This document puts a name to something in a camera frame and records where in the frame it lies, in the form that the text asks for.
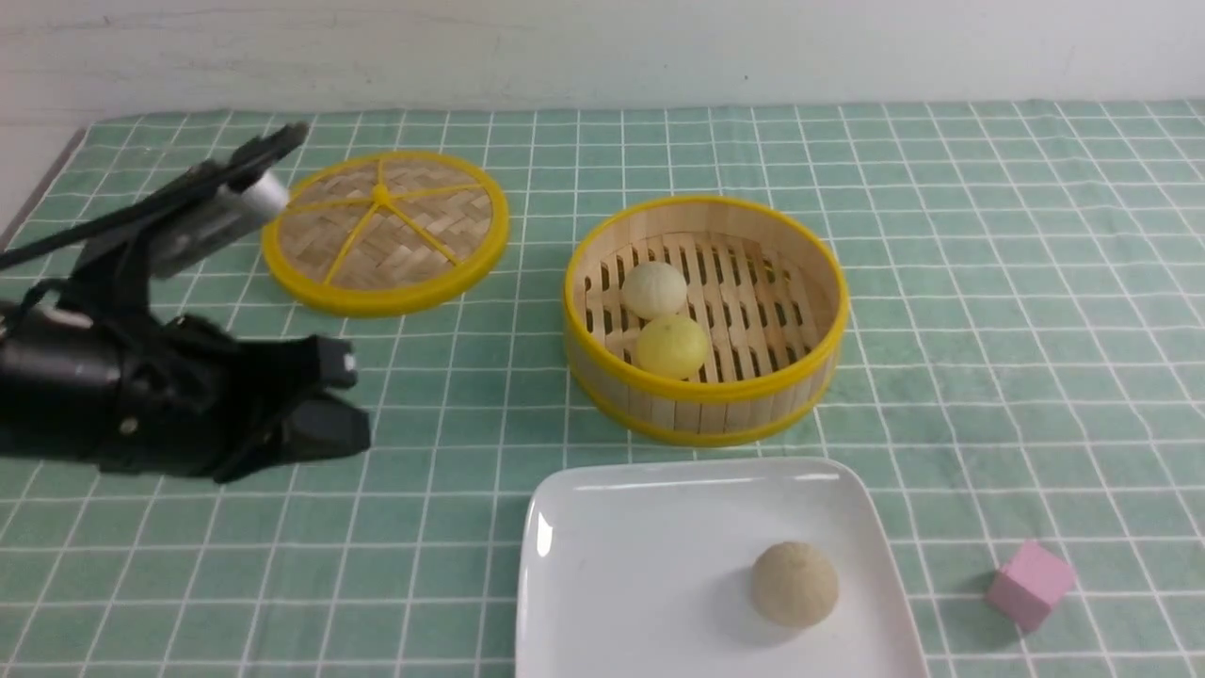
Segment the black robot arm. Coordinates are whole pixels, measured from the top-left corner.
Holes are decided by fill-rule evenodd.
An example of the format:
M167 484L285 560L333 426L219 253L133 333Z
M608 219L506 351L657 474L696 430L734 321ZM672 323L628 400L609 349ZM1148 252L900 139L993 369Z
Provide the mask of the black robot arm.
M152 313L146 235L87 244L65 278L2 303L2 456L224 484L374 442L345 340L239 340Z

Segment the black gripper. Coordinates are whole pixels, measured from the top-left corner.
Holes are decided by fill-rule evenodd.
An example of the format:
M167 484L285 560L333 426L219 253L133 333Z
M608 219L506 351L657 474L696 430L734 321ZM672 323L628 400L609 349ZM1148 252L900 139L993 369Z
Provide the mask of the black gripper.
M374 446L374 419L343 396L358 383L349 342L247 342L198 316L158 320L149 241L96 237L64 282L57 308L92 325L74 336L55 400L58 460L228 484Z

